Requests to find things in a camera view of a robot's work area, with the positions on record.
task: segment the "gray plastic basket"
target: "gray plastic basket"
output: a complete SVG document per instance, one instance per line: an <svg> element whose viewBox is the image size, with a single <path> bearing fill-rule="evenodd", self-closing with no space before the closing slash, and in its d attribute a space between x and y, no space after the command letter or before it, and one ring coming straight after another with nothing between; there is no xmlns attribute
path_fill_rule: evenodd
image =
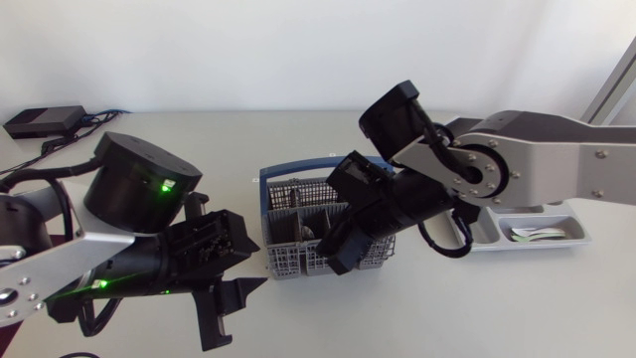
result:
<svg viewBox="0 0 636 358"><path fill-rule="evenodd" d="M339 201L338 193L325 182L325 178L269 183L267 178L318 167L333 167L342 159L303 160L261 169L262 233L267 248L268 268L274 278L295 278L303 273L333 273L327 265L327 259L316 253L316 247L348 204ZM372 159L375 162L382 161L379 157ZM380 268L394 254L395 244L395 236L375 241L357 268Z"/></svg>

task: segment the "white wall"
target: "white wall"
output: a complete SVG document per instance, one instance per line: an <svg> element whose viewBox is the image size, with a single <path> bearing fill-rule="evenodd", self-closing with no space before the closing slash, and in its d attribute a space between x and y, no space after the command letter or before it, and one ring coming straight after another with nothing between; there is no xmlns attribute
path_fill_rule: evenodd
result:
<svg viewBox="0 0 636 358"><path fill-rule="evenodd" d="M89 110L425 108L581 115L633 0L0 0L0 121Z"/></svg>

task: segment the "white tray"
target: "white tray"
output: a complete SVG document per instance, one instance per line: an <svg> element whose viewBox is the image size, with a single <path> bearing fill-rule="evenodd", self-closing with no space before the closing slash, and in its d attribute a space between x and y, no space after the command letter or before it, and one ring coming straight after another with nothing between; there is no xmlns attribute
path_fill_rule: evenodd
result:
<svg viewBox="0 0 636 358"><path fill-rule="evenodd" d="M464 238L450 218L450 212L446 215L452 223L455 237L463 244ZM511 239L511 228L559 228L565 231L565 238L521 243ZM470 230L473 234L472 251L475 252L563 248L591 242L591 237L567 202L531 208L483 208L477 222L470 225Z"/></svg>

